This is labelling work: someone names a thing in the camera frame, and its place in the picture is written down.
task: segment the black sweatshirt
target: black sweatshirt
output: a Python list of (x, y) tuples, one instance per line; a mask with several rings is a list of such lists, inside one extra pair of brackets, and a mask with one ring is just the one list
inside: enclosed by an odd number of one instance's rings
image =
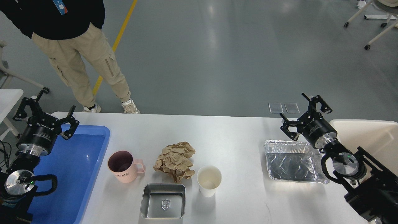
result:
[(0, 0), (2, 11), (21, 32), (51, 40), (71, 39), (87, 31), (90, 23), (102, 28), (103, 0), (62, 0), (68, 12), (58, 11), (53, 0)]

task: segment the aluminum foil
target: aluminum foil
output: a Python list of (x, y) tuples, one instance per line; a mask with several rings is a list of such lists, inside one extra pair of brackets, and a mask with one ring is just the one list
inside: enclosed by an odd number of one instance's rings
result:
[(329, 183), (329, 179), (322, 172), (322, 156), (309, 143), (267, 140), (265, 157), (271, 179)]

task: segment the white sneaker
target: white sneaker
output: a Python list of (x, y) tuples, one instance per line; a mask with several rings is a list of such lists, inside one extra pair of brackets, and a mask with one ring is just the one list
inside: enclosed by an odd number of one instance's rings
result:
[(124, 108), (125, 114), (140, 114), (140, 111), (137, 109), (132, 99), (122, 103), (122, 107)]
[(88, 107), (83, 107), (83, 111), (82, 112), (87, 112), (87, 113), (99, 113), (101, 112), (101, 107), (98, 104), (94, 104), (95, 107), (93, 109), (88, 109)]

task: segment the khaki cargo pants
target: khaki cargo pants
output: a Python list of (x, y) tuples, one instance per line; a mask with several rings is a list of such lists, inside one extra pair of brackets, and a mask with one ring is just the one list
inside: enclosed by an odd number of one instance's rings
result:
[(125, 76), (102, 31), (90, 24), (88, 30), (72, 39), (49, 40), (33, 33), (33, 42), (44, 52), (61, 80), (72, 89), (77, 101), (86, 107), (94, 105), (95, 97), (86, 73), (83, 56), (111, 86), (121, 102), (130, 99)]

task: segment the gray epoxy floor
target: gray epoxy floor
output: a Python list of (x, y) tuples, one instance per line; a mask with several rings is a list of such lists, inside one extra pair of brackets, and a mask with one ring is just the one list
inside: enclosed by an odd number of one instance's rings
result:
[[(112, 45), (132, 0), (105, 0), (103, 28)], [(332, 119), (398, 121), (398, 29), (374, 42), (381, 20), (363, 15), (346, 29), (356, 0), (138, 0), (116, 51), (143, 114), (278, 117), (270, 102), (321, 95)], [(77, 101), (33, 42), (0, 14), (3, 60), (51, 89), (44, 111)], [(88, 64), (94, 85), (98, 75)], [(19, 80), (24, 96), (39, 89)], [(110, 87), (97, 94), (103, 112), (123, 112)], [(286, 114), (297, 118), (301, 114)], [(14, 123), (21, 132), (25, 124)], [(9, 134), (5, 139), (14, 141)]]

